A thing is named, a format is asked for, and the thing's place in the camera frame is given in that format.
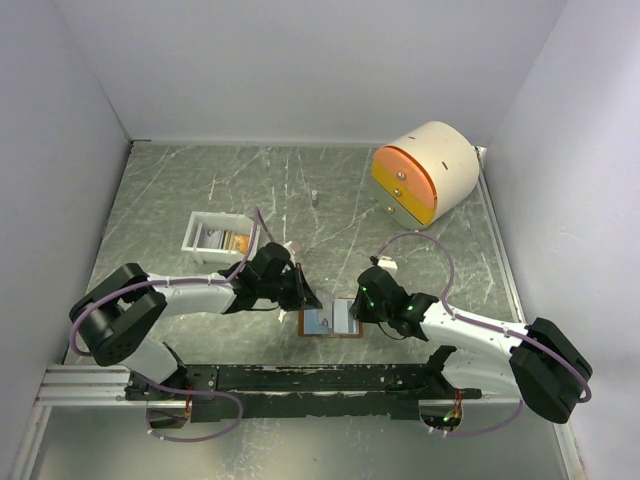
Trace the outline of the white VIP card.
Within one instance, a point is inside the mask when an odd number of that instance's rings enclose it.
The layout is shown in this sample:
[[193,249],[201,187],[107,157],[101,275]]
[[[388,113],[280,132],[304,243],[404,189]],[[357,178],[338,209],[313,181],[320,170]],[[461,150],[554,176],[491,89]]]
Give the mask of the white VIP card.
[[317,290],[316,296],[323,304],[323,308],[317,313],[318,329],[322,334],[330,333],[333,326],[332,296],[323,290]]

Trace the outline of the brown leather card holder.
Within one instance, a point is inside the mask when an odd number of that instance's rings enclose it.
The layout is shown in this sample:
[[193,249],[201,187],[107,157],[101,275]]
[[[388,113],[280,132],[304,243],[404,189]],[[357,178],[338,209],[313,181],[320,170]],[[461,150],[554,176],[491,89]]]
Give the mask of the brown leather card holder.
[[298,335],[300,337],[360,338],[361,323],[350,313],[354,300],[337,298],[332,301],[331,311],[305,310],[299,313]]

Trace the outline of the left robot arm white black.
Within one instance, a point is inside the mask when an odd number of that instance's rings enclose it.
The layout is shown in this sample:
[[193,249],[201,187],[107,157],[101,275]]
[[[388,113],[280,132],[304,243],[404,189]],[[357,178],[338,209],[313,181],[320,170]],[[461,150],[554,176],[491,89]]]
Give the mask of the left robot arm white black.
[[282,245],[270,242],[250,260],[208,276],[162,277],[128,263],[70,310],[70,345],[102,367],[122,365],[150,380],[162,398],[181,395],[187,368],[177,353],[149,333],[157,321],[195,313],[253,311],[267,300],[285,312],[322,308],[302,268]]

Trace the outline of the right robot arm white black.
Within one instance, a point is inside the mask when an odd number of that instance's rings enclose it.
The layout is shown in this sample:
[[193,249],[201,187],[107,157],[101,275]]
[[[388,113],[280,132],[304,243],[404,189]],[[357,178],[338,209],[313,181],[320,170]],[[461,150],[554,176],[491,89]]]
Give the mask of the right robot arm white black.
[[433,295],[407,293],[378,266],[361,273],[357,283],[357,320],[386,323],[402,337],[454,349],[425,372],[431,395],[443,398],[455,389],[518,395],[556,424],[567,423],[586,398],[593,369],[552,321],[538,317],[516,324],[454,309]]

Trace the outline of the white card tray box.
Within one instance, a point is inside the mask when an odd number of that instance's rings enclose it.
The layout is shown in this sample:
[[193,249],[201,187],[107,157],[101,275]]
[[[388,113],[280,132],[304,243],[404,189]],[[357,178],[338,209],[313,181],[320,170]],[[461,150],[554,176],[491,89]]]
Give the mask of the white card tray box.
[[199,264],[235,264],[252,259],[260,228],[245,215],[192,211],[181,251]]

